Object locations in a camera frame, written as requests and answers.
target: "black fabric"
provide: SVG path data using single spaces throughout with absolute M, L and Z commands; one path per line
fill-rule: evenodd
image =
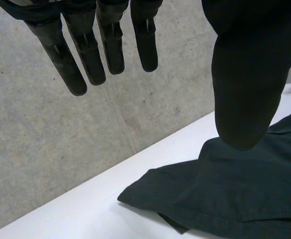
M 208 140 L 198 160 L 151 169 L 118 200 L 223 238 L 291 238 L 291 115 L 249 151 Z
M 177 222 L 173 221 L 172 219 L 170 219 L 169 217 L 161 214 L 161 213 L 158 213 L 158 215 L 164 220 L 166 221 L 168 224 L 170 224 L 179 234 L 184 234 L 185 232 L 187 232 L 188 228 L 178 224 Z
M 291 0 L 202 0 L 218 34 L 212 60 L 220 137 L 252 148 L 274 116 L 291 66 Z

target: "white table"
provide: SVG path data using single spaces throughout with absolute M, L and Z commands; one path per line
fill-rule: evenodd
M 290 113 L 291 85 L 286 85 L 273 123 Z M 0 239 L 216 239 L 195 230 L 180 235 L 156 213 L 116 198 L 148 169 L 198 158 L 204 142 L 217 136 L 210 113 L 0 229 Z

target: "dark green cloth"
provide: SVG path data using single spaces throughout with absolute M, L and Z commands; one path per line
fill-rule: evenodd
M 251 150 L 208 140 L 198 160 L 149 170 L 118 200 L 230 239 L 291 238 L 291 115 Z

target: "concrete floor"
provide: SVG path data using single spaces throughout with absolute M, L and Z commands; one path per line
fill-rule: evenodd
M 200 1 L 164 1 L 156 25 L 154 73 L 141 68 L 127 10 L 124 73 L 105 67 L 104 85 L 74 97 L 37 38 L 0 8 L 0 228 L 213 110 L 216 35 Z

